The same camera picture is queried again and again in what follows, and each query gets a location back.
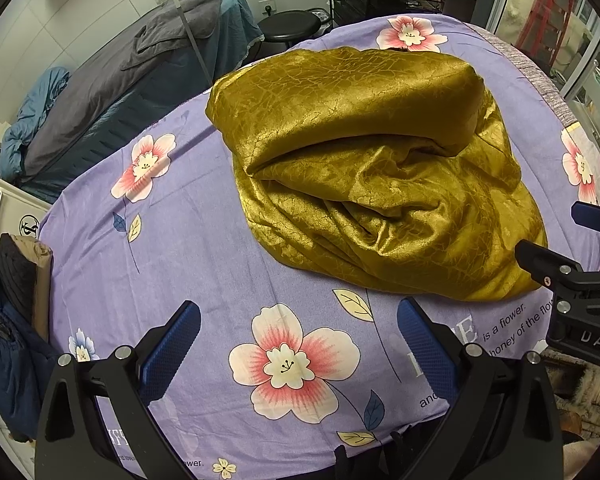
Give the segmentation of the black round stool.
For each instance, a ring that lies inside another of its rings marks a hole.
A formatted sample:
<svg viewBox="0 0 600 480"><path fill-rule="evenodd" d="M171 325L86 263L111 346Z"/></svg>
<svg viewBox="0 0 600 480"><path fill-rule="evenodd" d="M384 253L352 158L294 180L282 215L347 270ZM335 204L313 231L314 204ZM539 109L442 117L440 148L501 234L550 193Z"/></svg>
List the black round stool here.
<svg viewBox="0 0 600 480"><path fill-rule="evenodd" d="M321 21L312 12L289 10L268 16L260 21L259 27L266 42L290 48L315 35L321 28Z"/></svg>

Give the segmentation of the gold satin jacket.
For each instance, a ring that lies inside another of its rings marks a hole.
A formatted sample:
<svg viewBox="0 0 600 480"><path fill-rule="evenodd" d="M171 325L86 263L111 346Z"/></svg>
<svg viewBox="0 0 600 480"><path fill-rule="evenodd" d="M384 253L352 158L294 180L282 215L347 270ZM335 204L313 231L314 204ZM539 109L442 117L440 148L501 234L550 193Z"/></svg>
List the gold satin jacket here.
<svg viewBox="0 0 600 480"><path fill-rule="evenodd" d="M367 289L491 302L547 234L498 104L453 55L292 50L220 79L207 116L277 261Z"/></svg>

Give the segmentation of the grey blanket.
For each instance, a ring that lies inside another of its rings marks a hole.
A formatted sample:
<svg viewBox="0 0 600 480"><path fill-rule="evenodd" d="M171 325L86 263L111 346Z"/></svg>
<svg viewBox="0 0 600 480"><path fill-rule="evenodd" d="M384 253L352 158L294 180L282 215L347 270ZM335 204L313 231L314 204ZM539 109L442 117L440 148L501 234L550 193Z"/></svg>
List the grey blanket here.
<svg viewBox="0 0 600 480"><path fill-rule="evenodd" d="M211 77L222 0L180 0ZM69 78L27 149L20 181L65 186L209 87L173 1L112 38Z"/></svg>

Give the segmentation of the teal covered massage bed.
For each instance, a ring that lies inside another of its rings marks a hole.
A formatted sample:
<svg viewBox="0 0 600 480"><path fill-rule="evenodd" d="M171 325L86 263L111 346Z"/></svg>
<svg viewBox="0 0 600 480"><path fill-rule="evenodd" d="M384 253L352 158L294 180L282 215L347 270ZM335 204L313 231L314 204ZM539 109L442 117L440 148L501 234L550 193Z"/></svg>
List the teal covered massage bed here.
<svg viewBox="0 0 600 480"><path fill-rule="evenodd" d="M247 0L170 0L74 72L49 68L7 129L0 178L53 202L76 177L245 61L263 38Z"/></svg>

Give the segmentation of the blue quilted jacket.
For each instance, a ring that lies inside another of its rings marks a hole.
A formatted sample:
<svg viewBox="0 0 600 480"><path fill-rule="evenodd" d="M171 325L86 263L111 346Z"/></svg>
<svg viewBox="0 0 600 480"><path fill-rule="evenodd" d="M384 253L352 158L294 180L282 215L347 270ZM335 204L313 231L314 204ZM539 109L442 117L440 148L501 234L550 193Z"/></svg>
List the blue quilted jacket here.
<svg viewBox="0 0 600 480"><path fill-rule="evenodd" d="M27 149L62 90L67 87L70 72L65 67L48 68L24 97L15 122L3 134L0 151L0 178L15 182L23 175Z"/></svg>

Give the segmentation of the white medical machine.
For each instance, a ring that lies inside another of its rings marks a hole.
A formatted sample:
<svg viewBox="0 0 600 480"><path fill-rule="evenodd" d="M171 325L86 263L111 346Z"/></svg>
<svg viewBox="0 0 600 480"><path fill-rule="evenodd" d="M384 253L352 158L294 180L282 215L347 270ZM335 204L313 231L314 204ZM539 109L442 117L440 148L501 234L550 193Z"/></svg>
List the white medical machine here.
<svg viewBox="0 0 600 480"><path fill-rule="evenodd" d="M0 238L3 233L38 238L50 204L0 179Z"/></svg>

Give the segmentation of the navy blue garment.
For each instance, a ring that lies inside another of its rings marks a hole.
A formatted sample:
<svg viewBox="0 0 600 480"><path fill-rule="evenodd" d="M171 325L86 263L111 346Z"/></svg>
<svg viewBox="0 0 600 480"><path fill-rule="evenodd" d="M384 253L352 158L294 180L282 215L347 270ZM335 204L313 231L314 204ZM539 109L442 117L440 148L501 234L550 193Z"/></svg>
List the navy blue garment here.
<svg viewBox="0 0 600 480"><path fill-rule="evenodd" d="M59 353L8 301L0 281L0 415L18 437L35 440Z"/></svg>

